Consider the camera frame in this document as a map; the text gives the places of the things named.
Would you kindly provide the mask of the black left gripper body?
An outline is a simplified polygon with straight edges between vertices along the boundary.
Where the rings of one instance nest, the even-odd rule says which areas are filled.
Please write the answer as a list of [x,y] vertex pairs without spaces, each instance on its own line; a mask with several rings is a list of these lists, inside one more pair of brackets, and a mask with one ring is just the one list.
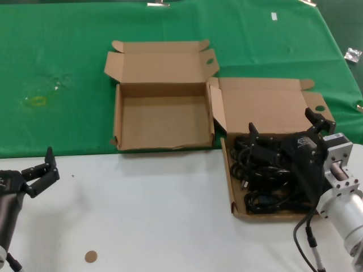
[[1,196],[26,191],[26,180],[19,171],[0,170]]

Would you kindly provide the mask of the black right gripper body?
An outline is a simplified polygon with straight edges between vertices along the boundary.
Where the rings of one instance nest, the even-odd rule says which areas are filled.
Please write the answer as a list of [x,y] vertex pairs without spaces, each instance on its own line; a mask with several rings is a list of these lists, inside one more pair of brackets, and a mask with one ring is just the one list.
[[324,188],[323,156],[307,133],[294,133],[281,141],[281,152],[312,204],[316,205]]

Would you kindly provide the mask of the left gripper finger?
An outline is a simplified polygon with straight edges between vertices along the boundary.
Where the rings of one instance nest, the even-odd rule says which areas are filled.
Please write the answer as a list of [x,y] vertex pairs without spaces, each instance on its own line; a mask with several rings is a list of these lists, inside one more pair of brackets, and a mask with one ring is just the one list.
[[35,198],[60,179],[56,158],[51,147],[47,148],[44,163],[21,171],[25,179],[25,192]]

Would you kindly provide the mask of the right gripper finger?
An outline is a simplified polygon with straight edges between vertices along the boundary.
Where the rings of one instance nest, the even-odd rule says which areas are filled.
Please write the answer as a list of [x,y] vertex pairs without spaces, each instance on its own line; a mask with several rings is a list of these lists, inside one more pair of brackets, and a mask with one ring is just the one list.
[[248,124],[250,138],[249,164],[282,166],[281,139],[260,136],[252,122]]
[[305,117],[310,121],[311,127],[306,130],[306,135],[316,142],[321,138],[321,132],[333,135],[336,124],[334,121],[326,119],[322,114],[313,112],[312,109],[305,109]]

